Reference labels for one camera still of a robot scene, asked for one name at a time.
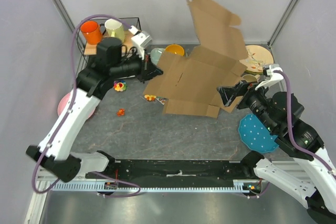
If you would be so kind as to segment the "brown cardboard box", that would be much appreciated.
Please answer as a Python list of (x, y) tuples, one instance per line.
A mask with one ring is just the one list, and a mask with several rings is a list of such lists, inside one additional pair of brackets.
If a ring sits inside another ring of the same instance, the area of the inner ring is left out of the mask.
[(224, 106), (218, 87), (232, 87), (241, 80), (248, 56), (241, 19), (214, 0), (189, 0), (200, 45), (187, 57), (164, 51), (157, 66), (163, 74), (147, 83), (143, 93), (166, 99), (164, 114), (218, 117), (231, 113), (240, 98)]

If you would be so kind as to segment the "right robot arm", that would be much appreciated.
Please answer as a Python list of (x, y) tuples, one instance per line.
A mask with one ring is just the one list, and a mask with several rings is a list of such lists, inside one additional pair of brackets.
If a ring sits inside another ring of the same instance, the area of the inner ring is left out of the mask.
[(303, 182), (260, 157), (258, 162), (241, 164), (240, 172), (248, 179), (256, 175), (275, 185), (307, 210), (316, 223), (335, 223), (335, 166), (318, 132), (300, 119), (304, 107), (289, 91), (267, 98), (267, 88), (241, 81), (233, 87), (218, 87), (224, 106), (237, 97), (237, 109), (250, 109), (275, 143), (306, 172), (311, 183)]

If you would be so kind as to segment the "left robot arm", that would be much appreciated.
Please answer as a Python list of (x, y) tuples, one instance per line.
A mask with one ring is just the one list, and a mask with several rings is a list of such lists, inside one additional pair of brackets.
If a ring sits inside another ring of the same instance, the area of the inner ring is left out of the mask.
[(48, 135), (38, 145), (30, 145), (26, 154), (58, 179), (67, 183), (78, 173), (97, 172), (103, 178), (115, 173), (115, 159), (103, 151), (72, 153), (72, 145), (87, 120), (117, 79), (137, 77), (140, 82), (162, 75), (145, 49), (152, 38), (145, 32), (131, 38), (134, 51), (122, 56), (122, 41), (104, 38), (97, 53), (75, 79), (69, 102)]

